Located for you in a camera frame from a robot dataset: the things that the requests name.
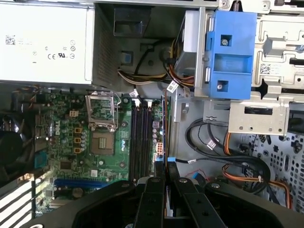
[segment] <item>motherboard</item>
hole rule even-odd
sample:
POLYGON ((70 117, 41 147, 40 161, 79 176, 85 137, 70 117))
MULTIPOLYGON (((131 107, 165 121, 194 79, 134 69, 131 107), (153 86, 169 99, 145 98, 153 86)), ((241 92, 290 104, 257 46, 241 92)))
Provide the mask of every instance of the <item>motherboard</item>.
POLYGON ((113 182, 153 175, 162 153, 161 99, 45 96, 36 115, 36 138, 47 139, 35 157, 35 168, 44 172, 37 179, 36 216, 113 182))

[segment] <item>capacitor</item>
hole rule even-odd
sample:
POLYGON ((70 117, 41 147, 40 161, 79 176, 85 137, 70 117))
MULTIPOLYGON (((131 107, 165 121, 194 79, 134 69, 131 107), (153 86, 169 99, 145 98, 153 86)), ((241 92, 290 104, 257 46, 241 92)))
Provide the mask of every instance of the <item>capacitor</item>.
POLYGON ((74 188, 72 190, 72 196, 75 198, 81 198, 84 195, 84 191, 81 188, 74 188))
POLYGON ((61 140, 61 143, 62 143, 62 144, 66 144, 66 143, 67 143, 67 139, 66 139, 66 138, 62 139, 62 140, 61 140))

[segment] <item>metal bracket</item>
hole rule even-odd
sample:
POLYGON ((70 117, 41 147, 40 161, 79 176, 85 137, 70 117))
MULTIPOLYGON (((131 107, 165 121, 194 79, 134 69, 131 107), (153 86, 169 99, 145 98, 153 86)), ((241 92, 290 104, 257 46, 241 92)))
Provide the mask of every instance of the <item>metal bracket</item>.
POLYGON ((232 133, 286 135, 291 101, 283 96, 278 100, 261 100, 259 92, 252 92, 250 100, 231 102, 228 130, 232 133), (250 109, 259 111, 247 112, 250 109))
POLYGON ((264 55, 281 57, 286 50, 286 40, 287 38, 285 36, 282 38, 267 36, 267 39, 263 45, 264 55))
POLYGON ((204 101, 204 121, 210 123, 227 123, 229 120, 230 102, 204 101))
POLYGON ((86 109, 88 113, 88 122, 91 130, 94 131, 96 127, 106 127, 111 132, 114 132, 118 128, 118 105, 121 103, 121 99, 118 94, 113 92, 93 92, 91 95, 85 96, 86 109), (98 120, 92 117, 93 109, 91 100, 107 100, 110 102, 112 120, 98 120))

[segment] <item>green circuit board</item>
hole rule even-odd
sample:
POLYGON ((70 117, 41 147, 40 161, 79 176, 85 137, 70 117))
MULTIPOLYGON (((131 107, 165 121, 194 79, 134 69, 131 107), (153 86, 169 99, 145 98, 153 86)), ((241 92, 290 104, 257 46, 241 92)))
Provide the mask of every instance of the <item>green circuit board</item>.
MULTIPOLYGON (((84 95, 46 94, 49 104, 47 111, 36 116, 36 135, 48 137, 47 148, 41 151, 46 163, 43 182, 36 189, 36 216, 52 211, 54 200, 75 200, 73 191, 78 189, 86 195, 98 188, 58 189, 54 182, 61 180, 98 181, 111 184, 128 179, 132 100, 123 98, 118 108, 118 128, 108 129, 88 126, 88 113, 84 95)), ((150 150, 150 172, 157 155, 158 144, 162 142, 161 100, 153 100, 153 123, 159 126, 153 129, 150 150)), ((111 120, 113 114, 108 100, 91 100, 92 117, 98 120, 111 120)))

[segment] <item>perforated metal panel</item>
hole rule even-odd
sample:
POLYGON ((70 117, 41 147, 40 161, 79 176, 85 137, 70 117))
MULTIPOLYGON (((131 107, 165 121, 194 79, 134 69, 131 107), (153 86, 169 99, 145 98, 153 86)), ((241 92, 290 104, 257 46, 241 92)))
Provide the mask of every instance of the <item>perforated metal panel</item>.
POLYGON ((119 67, 120 48, 113 35, 113 29, 103 15, 102 10, 96 7, 95 35, 94 35, 94 66, 93 84, 115 91, 121 91, 122 79, 117 74, 119 67))
MULTIPOLYGON (((255 145, 253 156, 260 157, 273 176, 289 184, 294 210, 304 213, 304 135, 251 136, 251 140, 255 145)), ((277 191, 277 197, 284 202, 282 191, 277 191)))

